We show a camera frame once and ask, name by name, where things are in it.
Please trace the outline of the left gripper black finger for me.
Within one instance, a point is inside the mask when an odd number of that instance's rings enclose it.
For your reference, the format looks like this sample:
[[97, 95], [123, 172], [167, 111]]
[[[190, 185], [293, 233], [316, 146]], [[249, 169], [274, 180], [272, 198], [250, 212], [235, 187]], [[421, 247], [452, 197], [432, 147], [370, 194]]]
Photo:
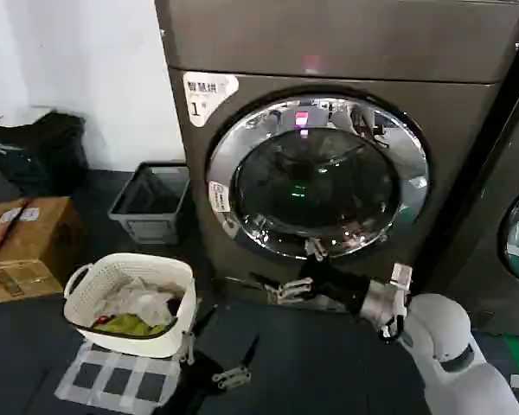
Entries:
[[260, 337], [255, 336], [244, 357], [237, 367], [233, 367], [221, 373], [215, 373], [211, 380], [215, 384], [247, 384], [252, 379], [250, 365], [256, 355]]
[[184, 333], [184, 351], [181, 357], [181, 363], [186, 363], [189, 366], [195, 364], [195, 341], [198, 337], [201, 336], [204, 329], [208, 326], [211, 319], [217, 312], [217, 309], [218, 305], [214, 304], [205, 315], [195, 321], [189, 332]]

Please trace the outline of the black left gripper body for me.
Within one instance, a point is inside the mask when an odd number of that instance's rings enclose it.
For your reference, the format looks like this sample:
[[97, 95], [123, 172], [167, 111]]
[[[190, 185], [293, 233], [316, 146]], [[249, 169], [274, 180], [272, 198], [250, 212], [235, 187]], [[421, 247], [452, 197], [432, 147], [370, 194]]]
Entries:
[[222, 374], [223, 366], [201, 351], [194, 354], [192, 365], [184, 365], [172, 395], [173, 414], [197, 414], [206, 398], [222, 394], [216, 381], [217, 374]]

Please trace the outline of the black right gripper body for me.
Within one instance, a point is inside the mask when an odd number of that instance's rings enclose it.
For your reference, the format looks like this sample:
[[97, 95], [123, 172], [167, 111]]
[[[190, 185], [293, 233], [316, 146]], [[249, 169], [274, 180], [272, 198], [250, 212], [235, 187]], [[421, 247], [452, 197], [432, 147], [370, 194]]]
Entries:
[[349, 313], [360, 312], [370, 286], [369, 278], [341, 271], [329, 259], [307, 259], [299, 276], [311, 278], [313, 293], [341, 303]]

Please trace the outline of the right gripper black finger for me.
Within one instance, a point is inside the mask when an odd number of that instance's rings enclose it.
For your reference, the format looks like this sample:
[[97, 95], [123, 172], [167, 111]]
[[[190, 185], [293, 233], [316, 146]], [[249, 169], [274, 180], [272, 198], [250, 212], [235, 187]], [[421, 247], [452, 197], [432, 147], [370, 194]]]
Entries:
[[308, 238], [304, 242], [307, 256], [313, 256], [317, 262], [323, 262], [327, 258], [327, 250], [318, 238]]
[[262, 285], [269, 303], [288, 305], [303, 303], [315, 297], [314, 280], [301, 278], [287, 283], [277, 283], [258, 273], [252, 272], [251, 276]]

